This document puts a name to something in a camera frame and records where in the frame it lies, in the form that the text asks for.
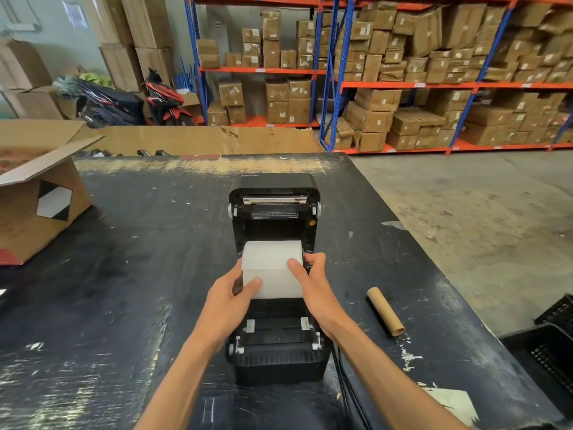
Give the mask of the person's right forearm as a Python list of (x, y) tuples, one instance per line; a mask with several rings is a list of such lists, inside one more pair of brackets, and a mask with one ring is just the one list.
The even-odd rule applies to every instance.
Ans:
[(390, 430), (470, 430), (414, 383), (348, 317), (324, 327), (342, 349)]

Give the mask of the green cloth bundle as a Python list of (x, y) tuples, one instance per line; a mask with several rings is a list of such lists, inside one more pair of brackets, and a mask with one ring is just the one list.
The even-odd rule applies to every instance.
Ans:
[(111, 87), (113, 88), (112, 80), (109, 76), (96, 74), (90, 71), (82, 72), (78, 75), (79, 79), (83, 81), (87, 81), (91, 84), (100, 85), (104, 87)]

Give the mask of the white paper scrap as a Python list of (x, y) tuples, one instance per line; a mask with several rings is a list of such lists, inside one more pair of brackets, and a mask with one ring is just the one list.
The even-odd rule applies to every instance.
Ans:
[(438, 388), (437, 386), (426, 387), (422, 386), (421, 383), (419, 386), (470, 429), (478, 430), (476, 427), (479, 422), (478, 414), (466, 391)]

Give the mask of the large cardboard box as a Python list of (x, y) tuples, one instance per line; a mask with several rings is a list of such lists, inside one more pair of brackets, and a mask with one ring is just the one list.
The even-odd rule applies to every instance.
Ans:
[(19, 119), (63, 120), (59, 94), (53, 86), (3, 91), (10, 109)]
[(142, 92), (144, 78), (135, 47), (105, 44), (99, 48), (115, 89)]
[(100, 44), (133, 45), (122, 0), (83, 0), (90, 27)]
[(139, 64), (144, 77), (148, 70), (157, 71), (163, 82), (173, 86), (172, 78), (175, 76), (174, 57), (171, 48), (146, 49), (135, 48)]
[(172, 48), (174, 39), (165, 0), (121, 0), (134, 46)]
[(31, 90), (52, 84), (35, 46), (0, 36), (0, 87), (3, 90)]

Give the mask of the white label paper roll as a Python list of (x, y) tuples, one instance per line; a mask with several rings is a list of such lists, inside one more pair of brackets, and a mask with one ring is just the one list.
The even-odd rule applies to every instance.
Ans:
[(303, 263), (300, 240), (248, 241), (242, 253), (243, 282), (256, 277), (262, 286), (254, 299), (302, 298), (302, 288), (288, 267), (288, 260)]

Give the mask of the long flat cardboard sheet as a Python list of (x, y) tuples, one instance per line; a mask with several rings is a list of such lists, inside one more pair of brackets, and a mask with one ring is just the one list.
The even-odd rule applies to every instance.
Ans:
[(135, 156), (137, 150), (175, 156), (324, 152), (311, 129), (281, 127), (105, 127), (81, 128), (73, 141), (98, 136), (92, 148)]

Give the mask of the person's right hand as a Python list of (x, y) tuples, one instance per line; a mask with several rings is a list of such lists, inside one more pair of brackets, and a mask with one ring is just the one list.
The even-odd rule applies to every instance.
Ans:
[(311, 315), (324, 333), (341, 346), (341, 339), (352, 330), (353, 321), (342, 308), (326, 278), (326, 255), (307, 253), (304, 260), (310, 264), (311, 283), (302, 289), (303, 299)]

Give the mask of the person's left forearm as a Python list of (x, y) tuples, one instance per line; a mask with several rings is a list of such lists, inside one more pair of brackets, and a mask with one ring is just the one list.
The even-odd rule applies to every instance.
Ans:
[(193, 330), (133, 430), (186, 430), (204, 372), (226, 335), (214, 327)]

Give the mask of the open cardboard box hexagon print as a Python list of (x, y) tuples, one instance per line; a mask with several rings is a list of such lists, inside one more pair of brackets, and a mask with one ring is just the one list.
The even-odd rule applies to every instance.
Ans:
[(103, 137), (80, 121), (0, 120), (0, 266), (25, 264), (91, 207), (72, 157)]

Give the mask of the brown cardboard tube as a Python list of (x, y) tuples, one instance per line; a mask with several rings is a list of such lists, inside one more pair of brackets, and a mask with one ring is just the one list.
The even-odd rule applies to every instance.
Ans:
[(392, 337), (399, 337), (405, 333), (405, 326), (399, 320), (379, 288), (372, 287), (368, 289), (367, 297)]

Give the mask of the stack of cardboard boxes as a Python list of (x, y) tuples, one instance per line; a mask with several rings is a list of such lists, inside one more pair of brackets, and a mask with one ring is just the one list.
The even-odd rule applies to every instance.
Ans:
[(259, 28), (240, 29), (241, 50), (230, 50), (228, 35), (223, 23), (214, 23), (223, 37), (216, 39), (201, 38), (197, 41), (200, 60), (203, 66), (219, 66), (219, 56), (224, 57), (225, 66), (254, 67), (259, 66), (259, 57), (263, 57), (263, 67), (311, 69), (313, 56), (318, 55), (318, 69), (326, 71), (326, 55), (320, 54), (323, 37), (332, 23), (332, 13), (325, 13), (320, 28), (319, 50), (314, 51), (316, 42), (315, 22), (298, 20), (295, 23), (294, 48), (283, 45), (281, 13), (277, 10), (263, 10), (260, 15)]
[(341, 116), (321, 134), (327, 151), (573, 150), (573, 84), (347, 92), (343, 86)]
[(573, 0), (340, 0), (334, 64), (357, 68), (357, 43), (374, 47), (360, 74), (333, 69), (342, 87), (502, 87), (573, 84)]
[(246, 89), (242, 81), (220, 80), (218, 100), (208, 105), (205, 124), (237, 127), (313, 126), (310, 79), (267, 79), (264, 93), (264, 114), (248, 115)]

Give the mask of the bundle of blue rods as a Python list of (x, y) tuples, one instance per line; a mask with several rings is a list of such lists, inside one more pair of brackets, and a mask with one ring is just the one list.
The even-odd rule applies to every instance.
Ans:
[(196, 93), (196, 72), (193, 64), (186, 64), (182, 57), (179, 58), (181, 72), (175, 75), (174, 84), (181, 93)]

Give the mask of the person's left hand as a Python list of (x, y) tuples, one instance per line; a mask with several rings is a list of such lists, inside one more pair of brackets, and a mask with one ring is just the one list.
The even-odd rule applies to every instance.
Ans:
[(236, 299), (241, 282), (242, 259), (238, 259), (235, 266), (218, 278), (208, 291), (192, 335), (213, 352), (221, 348), (247, 313), (249, 305), (240, 305)]

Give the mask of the black covered motorbike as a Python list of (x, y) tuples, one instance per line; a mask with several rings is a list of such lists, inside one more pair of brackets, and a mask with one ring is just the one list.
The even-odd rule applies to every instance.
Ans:
[(107, 126), (146, 126), (144, 100), (136, 94), (75, 78), (83, 103), (78, 116), (90, 128)]

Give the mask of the wide blue orange shelf rack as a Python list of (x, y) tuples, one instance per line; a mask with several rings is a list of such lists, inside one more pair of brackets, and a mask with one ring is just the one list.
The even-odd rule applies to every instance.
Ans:
[(326, 151), (573, 148), (573, 0), (320, 0), (327, 8)]

